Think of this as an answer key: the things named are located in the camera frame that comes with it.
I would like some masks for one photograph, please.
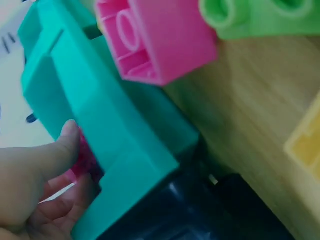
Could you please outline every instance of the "yellow toy block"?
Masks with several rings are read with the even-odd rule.
[[[285,151],[320,179],[320,93],[285,144]]]

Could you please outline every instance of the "fingernail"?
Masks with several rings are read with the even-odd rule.
[[[61,136],[67,137],[71,135],[75,135],[79,132],[79,127],[75,120],[67,121],[61,131]]]

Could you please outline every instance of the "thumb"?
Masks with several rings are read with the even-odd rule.
[[[49,181],[70,169],[76,162],[80,146],[80,130],[74,120],[67,121],[54,143],[30,148],[28,160],[44,181]]]
[[[35,210],[44,184],[76,162],[80,130],[74,120],[59,139],[32,148],[0,148],[0,227],[21,226]]]

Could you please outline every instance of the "building block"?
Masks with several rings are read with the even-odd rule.
[[[221,39],[320,34],[318,0],[199,0]]]
[[[99,183],[100,179],[104,176],[104,173],[100,169],[97,159],[94,153],[91,151],[81,129],[79,129],[79,131],[81,132],[81,139],[78,159],[72,168],[66,172],[66,174],[73,183],[76,183],[81,176],[90,173],[92,180],[95,183]]]
[[[320,180],[320,94],[285,144],[286,153]]]
[[[124,80],[163,86],[216,58],[198,0],[97,0],[96,13]]]
[[[179,167],[174,156],[192,155],[199,133],[160,89],[125,85],[96,22],[80,22],[66,1],[76,4],[35,2],[22,23],[28,63],[21,83],[54,139],[65,121],[77,121],[104,172],[101,194],[72,233],[95,240]]]

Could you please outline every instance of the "plastic toy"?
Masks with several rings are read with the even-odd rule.
[[[162,186],[99,240],[294,240],[238,174],[213,185],[184,169]]]
[[[96,12],[125,80],[163,86],[216,58],[198,0],[98,0]]]
[[[318,0],[200,0],[205,21],[222,39],[320,33]]]
[[[75,119],[104,172],[101,194],[72,233],[95,240],[179,167],[174,156],[191,158],[199,134],[162,91],[120,80],[95,18],[77,0],[35,2],[19,37],[34,114],[54,139]]]
[[[320,94],[285,145],[288,155],[320,179]]]
[[[69,179],[74,183],[84,174],[91,173],[92,180],[96,183],[100,181],[104,173],[97,163],[94,153],[91,151],[85,136],[81,133],[79,156],[75,165],[67,171]]]

